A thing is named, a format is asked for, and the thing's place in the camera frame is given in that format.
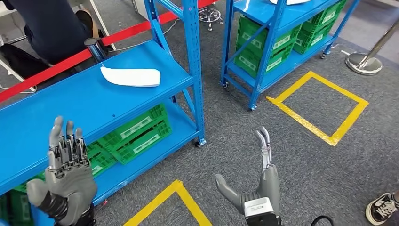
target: white shoelace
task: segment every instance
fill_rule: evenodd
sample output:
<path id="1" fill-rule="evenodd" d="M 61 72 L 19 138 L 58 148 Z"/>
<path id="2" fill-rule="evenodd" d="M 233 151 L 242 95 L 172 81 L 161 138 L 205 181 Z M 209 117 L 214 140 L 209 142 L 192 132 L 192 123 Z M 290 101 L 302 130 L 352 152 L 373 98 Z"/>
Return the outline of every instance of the white shoelace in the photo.
<path id="1" fill-rule="evenodd" d="M 393 200 L 386 201 L 383 205 L 381 205 L 375 211 L 379 213 L 382 217 L 389 217 L 393 212 L 397 211 L 398 209 L 395 206 Z"/>

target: stanchion base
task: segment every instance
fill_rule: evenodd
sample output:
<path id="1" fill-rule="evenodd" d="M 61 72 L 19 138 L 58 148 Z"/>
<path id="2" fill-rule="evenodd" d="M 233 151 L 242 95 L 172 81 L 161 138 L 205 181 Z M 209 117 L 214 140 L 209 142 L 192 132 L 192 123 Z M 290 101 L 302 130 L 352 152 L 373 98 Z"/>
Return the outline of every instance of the stanchion base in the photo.
<path id="1" fill-rule="evenodd" d="M 380 72 L 380 70 L 383 68 L 383 64 L 375 57 L 370 58 L 362 66 L 357 67 L 365 56 L 365 53 L 349 54 L 345 59 L 345 63 L 352 71 L 358 74 L 375 75 Z"/>

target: stanchion post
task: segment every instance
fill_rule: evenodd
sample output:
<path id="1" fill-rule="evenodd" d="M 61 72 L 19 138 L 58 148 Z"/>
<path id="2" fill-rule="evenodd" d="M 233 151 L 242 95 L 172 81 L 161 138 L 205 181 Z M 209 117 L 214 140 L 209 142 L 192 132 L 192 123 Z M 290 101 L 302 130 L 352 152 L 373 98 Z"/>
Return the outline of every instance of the stanchion post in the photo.
<path id="1" fill-rule="evenodd" d="M 348 55 L 345 60 L 346 65 L 354 72 L 363 75 L 374 75 L 380 72 L 380 70 L 383 68 L 383 64 L 374 56 L 382 49 L 382 47 L 386 44 L 389 38 L 392 37 L 398 28 L 399 18 L 379 39 L 369 53 L 352 53 Z"/>
<path id="2" fill-rule="evenodd" d="M 97 63 L 100 63 L 106 59 L 105 52 L 99 39 L 88 38 L 85 40 L 85 46 L 89 49 L 91 55 L 94 57 Z"/>

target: robotic wrist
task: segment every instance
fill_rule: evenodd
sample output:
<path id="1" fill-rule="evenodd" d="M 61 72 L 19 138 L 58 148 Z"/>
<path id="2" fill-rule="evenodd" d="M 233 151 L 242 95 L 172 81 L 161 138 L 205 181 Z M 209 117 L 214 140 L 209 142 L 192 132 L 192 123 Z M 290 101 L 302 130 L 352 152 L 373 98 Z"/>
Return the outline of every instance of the robotic wrist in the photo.
<path id="1" fill-rule="evenodd" d="M 95 226 L 96 225 L 96 220 L 94 220 L 94 205 L 91 203 L 90 208 L 82 214 L 82 216 L 79 218 L 78 222 L 74 225 L 69 225 L 69 226 Z M 54 226 L 63 226 L 56 222 Z"/>
<path id="2" fill-rule="evenodd" d="M 281 225 L 281 218 L 276 216 L 267 197 L 246 201 L 244 203 L 244 213 L 248 226 Z"/>

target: black cable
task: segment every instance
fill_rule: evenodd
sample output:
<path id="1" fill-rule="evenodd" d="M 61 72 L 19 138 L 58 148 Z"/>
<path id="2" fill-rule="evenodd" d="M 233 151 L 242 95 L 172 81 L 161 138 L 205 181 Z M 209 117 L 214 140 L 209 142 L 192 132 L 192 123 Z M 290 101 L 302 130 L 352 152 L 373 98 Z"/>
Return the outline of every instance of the black cable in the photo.
<path id="1" fill-rule="evenodd" d="M 330 222 L 331 226 L 334 226 L 333 220 L 330 217 L 324 215 L 316 217 L 316 219 L 314 219 L 313 222 L 311 223 L 311 226 L 316 226 L 317 222 L 319 222 L 322 219 L 327 219 Z"/>

